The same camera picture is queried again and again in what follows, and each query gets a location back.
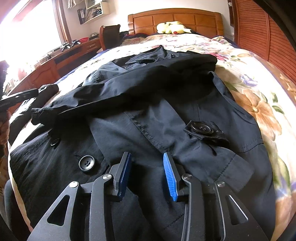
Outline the black trench coat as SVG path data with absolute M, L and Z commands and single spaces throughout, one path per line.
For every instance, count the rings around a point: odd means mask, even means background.
M 270 240 L 268 153 L 216 62 L 159 46 L 32 109 L 10 159 L 29 240 Z

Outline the folded black garment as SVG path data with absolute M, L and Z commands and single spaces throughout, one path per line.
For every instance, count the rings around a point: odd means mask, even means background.
M 59 92 L 57 84 L 42 85 L 38 89 L 38 96 L 25 100 L 13 113 L 10 119 L 9 143 L 12 145 L 23 127 L 32 118 L 33 108 L 42 108 L 55 94 Z

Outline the wooden desk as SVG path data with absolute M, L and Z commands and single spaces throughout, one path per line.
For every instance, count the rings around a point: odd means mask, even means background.
M 93 58 L 100 48 L 100 40 L 95 38 L 61 52 L 23 78 L 9 92 L 9 95 L 32 88 L 39 88 L 45 84 L 55 83 L 75 68 Z

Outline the floral bed blanket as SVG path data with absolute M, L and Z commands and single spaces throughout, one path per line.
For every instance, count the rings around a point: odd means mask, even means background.
M 276 240 L 295 215 L 295 85 L 221 37 L 153 35 L 100 53 L 58 81 L 59 92 L 11 149 L 9 226 L 25 240 L 65 185 L 94 180 L 124 150 L 135 160 L 127 200 L 150 240 L 181 236 L 161 155 L 226 180 Z

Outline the dark wooden chair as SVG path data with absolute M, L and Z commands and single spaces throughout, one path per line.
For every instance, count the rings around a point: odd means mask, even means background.
M 119 30 L 120 25 L 100 27 L 99 40 L 103 51 L 119 46 Z

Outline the yellow plush toy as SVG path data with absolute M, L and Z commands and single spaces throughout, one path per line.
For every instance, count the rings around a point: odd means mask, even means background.
M 191 33 L 191 29 L 186 28 L 181 22 L 165 22 L 157 25 L 157 32 L 159 34 L 184 34 Z

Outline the wooden headboard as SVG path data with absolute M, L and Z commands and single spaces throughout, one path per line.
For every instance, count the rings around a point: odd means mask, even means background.
M 224 35 L 221 13 L 187 8 L 155 9 L 128 15 L 128 32 L 151 35 L 157 32 L 159 23 L 174 21 L 208 38 Z

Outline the brown louvered wardrobe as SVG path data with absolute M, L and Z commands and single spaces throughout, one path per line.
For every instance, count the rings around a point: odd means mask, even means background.
M 295 82 L 295 50 L 277 23 L 254 1 L 231 3 L 234 42 L 273 64 Z

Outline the white wall shelf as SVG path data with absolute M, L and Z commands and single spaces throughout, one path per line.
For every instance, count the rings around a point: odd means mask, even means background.
M 93 20 L 98 20 L 110 14 L 109 4 L 107 1 L 101 0 L 72 0 L 67 1 L 68 9 L 79 7 L 77 15 L 81 25 L 89 23 Z

